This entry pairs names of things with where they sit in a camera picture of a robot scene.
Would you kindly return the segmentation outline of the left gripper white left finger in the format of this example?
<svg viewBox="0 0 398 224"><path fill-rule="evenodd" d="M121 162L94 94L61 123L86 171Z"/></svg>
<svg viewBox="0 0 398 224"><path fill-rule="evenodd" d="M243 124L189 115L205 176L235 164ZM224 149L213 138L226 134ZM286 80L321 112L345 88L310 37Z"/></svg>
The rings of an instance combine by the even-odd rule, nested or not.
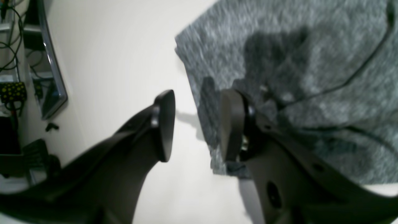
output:
<svg viewBox="0 0 398 224"><path fill-rule="evenodd" d="M33 224L131 224L146 176L170 159L174 122L175 94L166 90L56 176L1 194L1 213Z"/></svg>

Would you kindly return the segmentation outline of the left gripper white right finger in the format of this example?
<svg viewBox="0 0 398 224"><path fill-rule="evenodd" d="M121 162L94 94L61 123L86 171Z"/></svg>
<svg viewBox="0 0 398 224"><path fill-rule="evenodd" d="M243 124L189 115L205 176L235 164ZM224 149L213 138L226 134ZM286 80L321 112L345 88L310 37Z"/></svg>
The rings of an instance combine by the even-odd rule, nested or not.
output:
<svg viewBox="0 0 398 224"><path fill-rule="evenodd" d="M397 197L354 184L232 88L220 93L220 148L224 161L249 170L267 224L391 224L397 219Z"/></svg>

